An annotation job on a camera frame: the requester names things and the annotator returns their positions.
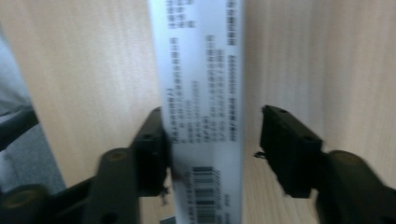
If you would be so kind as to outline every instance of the white label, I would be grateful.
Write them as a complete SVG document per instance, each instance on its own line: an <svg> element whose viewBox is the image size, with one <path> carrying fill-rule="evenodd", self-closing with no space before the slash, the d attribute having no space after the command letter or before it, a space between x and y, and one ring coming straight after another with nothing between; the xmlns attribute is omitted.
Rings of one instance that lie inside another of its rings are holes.
<svg viewBox="0 0 396 224"><path fill-rule="evenodd" d="M243 1L149 0L178 224L242 223Z"/></svg>

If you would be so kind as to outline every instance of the wooden surface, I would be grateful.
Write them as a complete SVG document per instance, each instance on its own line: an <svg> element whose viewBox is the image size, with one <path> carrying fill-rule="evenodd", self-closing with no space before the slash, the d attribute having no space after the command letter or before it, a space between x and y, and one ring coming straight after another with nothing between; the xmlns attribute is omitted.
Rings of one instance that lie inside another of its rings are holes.
<svg viewBox="0 0 396 224"><path fill-rule="evenodd" d="M160 105L146 1L0 0L0 22L67 185ZM244 223L317 223L252 158L264 104L365 158L396 187L396 1L247 0ZM143 200L145 223L173 214Z"/></svg>

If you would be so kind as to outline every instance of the barcode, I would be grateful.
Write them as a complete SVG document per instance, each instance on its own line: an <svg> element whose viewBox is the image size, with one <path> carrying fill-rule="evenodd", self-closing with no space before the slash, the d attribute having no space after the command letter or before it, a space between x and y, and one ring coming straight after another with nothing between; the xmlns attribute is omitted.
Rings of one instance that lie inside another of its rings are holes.
<svg viewBox="0 0 396 224"><path fill-rule="evenodd" d="M196 220L199 224L216 223L215 178L213 167L193 167Z"/></svg>

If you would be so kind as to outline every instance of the gray carpet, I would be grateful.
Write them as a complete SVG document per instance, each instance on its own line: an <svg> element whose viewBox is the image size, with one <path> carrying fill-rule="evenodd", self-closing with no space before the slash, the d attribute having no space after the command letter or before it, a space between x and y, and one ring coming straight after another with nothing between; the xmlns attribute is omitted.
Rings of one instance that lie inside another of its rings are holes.
<svg viewBox="0 0 396 224"><path fill-rule="evenodd" d="M2 191L7 192L27 184L42 184L52 194L65 189L61 173L39 124L0 152Z"/></svg>

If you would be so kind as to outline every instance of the light wood grain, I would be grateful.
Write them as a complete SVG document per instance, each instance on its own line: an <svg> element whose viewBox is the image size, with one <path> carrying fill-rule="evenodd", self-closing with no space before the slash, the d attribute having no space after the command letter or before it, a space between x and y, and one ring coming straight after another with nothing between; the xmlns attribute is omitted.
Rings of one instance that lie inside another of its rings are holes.
<svg viewBox="0 0 396 224"><path fill-rule="evenodd" d="M0 22L68 185L128 146L160 105L145 1L1 0ZM252 158L265 104L362 156L395 188L396 2L247 0L245 35L244 223L317 223L313 202L284 198ZM142 201L144 223L173 213Z"/></svg>

